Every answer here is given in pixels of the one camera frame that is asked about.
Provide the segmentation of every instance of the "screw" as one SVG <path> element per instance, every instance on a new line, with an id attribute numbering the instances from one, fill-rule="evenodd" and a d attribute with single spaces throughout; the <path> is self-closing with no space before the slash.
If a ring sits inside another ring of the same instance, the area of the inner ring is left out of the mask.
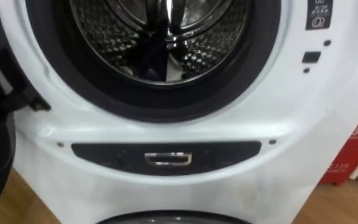
<path id="1" fill-rule="evenodd" d="M 274 144 L 277 143 L 277 140 L 276 140 L 276 139 L 272 139 L 272 140 L 270 140 L 268 143 L 271 144 L 271 145 L 274 145 Z"/>
<path id="2" fill-rule="evenodd" d="M 331 45 L 331 41 L 330 40 L 326 40 L 324 41 L 324 46 L 328 47 Z"/>

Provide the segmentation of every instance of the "wooden floor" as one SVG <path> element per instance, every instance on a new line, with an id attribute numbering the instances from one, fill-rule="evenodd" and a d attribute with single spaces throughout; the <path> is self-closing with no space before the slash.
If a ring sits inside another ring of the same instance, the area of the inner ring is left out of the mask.
<path id="1" fill-rule="evenodd" d="M 20 175 L 12 171 L 0 198 L 0 224 L 59 223 Z M 358 182 L 348 181 L 341 187 L 319 185 L 293 224 L 358 224 Z"/>

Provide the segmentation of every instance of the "stainless steel drum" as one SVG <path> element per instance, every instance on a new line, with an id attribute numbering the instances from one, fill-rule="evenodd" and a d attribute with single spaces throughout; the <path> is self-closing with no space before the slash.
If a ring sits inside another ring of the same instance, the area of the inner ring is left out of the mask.
<path id="1" fill-rule="evenodd" d="M 131 80 L 175 86 L 226 66 L 246 31 L 248 0 L 71 0 L 92 51 Z"/>

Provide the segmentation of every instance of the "icon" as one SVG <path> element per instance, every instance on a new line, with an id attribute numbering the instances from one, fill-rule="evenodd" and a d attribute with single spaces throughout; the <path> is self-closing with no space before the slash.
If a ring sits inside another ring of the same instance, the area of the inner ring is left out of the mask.
<path id="1" fill-rule="evenodd" d="M 313 28 L 322 28 L 324 27 L 325 22 L 326 22 L 325 18 L 318 16 L 315 19 L 313 19 L 313 21 L 311 22 L 311 26 Z"/>

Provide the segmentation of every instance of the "stacked washing machine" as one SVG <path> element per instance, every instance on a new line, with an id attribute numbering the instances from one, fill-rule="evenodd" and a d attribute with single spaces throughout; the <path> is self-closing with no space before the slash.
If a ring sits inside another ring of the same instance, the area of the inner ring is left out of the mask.
<path id="1" fill-rule="evenodd" d="M 291 223 L 357 123 L 358 1 L 0 0 L 0 193 L 63 224 Z"/>

